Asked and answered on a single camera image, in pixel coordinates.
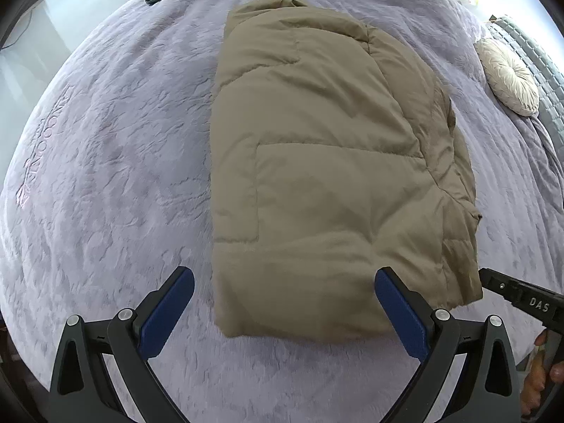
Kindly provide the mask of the person's right hand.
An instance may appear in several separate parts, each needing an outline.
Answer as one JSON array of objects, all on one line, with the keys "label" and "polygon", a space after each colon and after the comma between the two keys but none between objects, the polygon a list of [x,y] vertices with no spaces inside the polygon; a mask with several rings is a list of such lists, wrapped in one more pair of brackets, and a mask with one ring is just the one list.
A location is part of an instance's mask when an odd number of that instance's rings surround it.
[{"label": "person's right hand", "polygon": [[520,393],[521,415],[529,415],[533,410],[540,407],[541,392],[546,387],[547,377],[553,383],[563,383],[563,363],[557,363],[547,372],[543,367],[544,351],[541,349],[547,342],[548,330],[543,330],[534,341],[535,356],[531,364],[531,369],[524,380],[524,385]]}]

